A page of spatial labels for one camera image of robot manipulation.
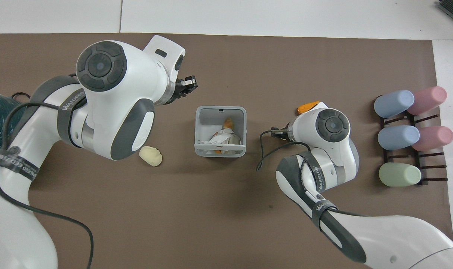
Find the plastic container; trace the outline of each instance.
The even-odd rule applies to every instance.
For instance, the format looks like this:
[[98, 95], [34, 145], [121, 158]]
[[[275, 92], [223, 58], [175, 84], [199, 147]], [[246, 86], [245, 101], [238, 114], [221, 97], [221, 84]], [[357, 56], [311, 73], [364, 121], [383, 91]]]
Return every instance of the plastic container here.
[[414, 95], [409, 90], [396, 90], [381, 95], [375, 100], [375, 112], [382, 118], [391, 118], [404, 112], [414, 103]]
[[389, 187], [406, 187], [421, 180], [421, 171], [404, 163], [385, 163], [379, 168], [381, 182]]
[[419, 140], [419, 131], [414, 126], [391, 126], [377, 135], [379, 145], [385, 150], [397, 150], [413, 145]]
[[443, 87], [429, 87], [415, 92], [414, 99], [414, 104], [407, 111], [419, 115], [442, 104], [447, 99], [447, 92]]
[[[206, 144], [220, 131], [226, 118], [233, 121], [233, 132], [240, 137], [240, 145]], [[247, 150], [247, 112], [240, 106], [201, 106], [195, 116], [195, 153], [202, 157], [238, 158]], [[223, 154], [215, 150], [228, 151]]]
[[417, 151], [440, 148], [452, 142], [453, 132], [445, 126], [430, 126], [419, 129], [419, 141], [412, 145]]

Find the white plastic bin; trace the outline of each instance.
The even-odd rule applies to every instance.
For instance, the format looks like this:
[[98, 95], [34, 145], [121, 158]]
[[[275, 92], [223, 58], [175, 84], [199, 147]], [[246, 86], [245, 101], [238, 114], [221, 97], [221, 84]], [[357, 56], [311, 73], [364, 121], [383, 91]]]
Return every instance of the white plastic bin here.
[[[240, 137], [240, 145], [204, 144], [220, 131], [226, 118], [233, 121], [233, 132]], [[247, 150], [247, 112], [240, 106], [201, 106], [195, 117], [195, 152], [202, 157], [237, 158]], [[233, 154], [218, 154], [214, 150], [234, 151]]]

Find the pink cup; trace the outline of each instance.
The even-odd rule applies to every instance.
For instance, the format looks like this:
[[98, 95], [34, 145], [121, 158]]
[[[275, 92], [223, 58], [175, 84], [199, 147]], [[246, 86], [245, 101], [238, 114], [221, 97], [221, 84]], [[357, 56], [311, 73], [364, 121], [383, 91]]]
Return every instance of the pink cup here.
[[429, 87], [414, 93], [414, 103], [407, 109], [413, 115], [419, 115], [442, 104], [447, 98], [443, 87]]
[[430, 126], [419, 129], [419, 141], [412, 145], [417, 151], [428, 151], [451, 143], [453, 132], [445, 126]]

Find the round center button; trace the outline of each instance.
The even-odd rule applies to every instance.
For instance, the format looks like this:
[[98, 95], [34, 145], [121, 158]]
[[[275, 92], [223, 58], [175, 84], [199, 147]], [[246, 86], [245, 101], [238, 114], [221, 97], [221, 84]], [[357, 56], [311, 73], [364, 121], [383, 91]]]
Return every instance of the round center button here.
[[87, 66], [90, 74], [94, 77], [101, 78], [110, 72], [112, 62], [107, 55], [99, 53], [89, 59]]
[[337, 133], [343, 129], [343, 123], [339, 118], [329, 118], [326, 121], [326, 129], [331, 133]]

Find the plastic cup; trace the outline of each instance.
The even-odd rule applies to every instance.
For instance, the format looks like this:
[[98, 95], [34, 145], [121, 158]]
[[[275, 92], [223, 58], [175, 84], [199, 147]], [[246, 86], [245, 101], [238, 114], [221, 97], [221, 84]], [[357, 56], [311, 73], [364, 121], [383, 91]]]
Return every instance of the plastic cup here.
[[412, 145], [417, 151], [428, 151], [451, 143], [453, 132], [445, 126], [430, 126], [419, 129], [419, 141]]
[[429, 87], [414, 93], [414, 104], [407, 111], [419, 115], [439, 106], [446, 98], [447, 92], [443, 87]]
[[406, 148], [419, 140], [419, 131], [414, 126], [391, 126], [377, 135], [379, 145], [385, 150]]
[[381, 95], [375, 100], [375, 112], [382, 118], [391, 118], [404, 112], [414, 103], [414, 95], [409, 90], [397, 90]]
[[385, 163], [379, 168], [381, 182], [389, 187], [406, 187], [421, 180], [421, 171], [409, 164]]

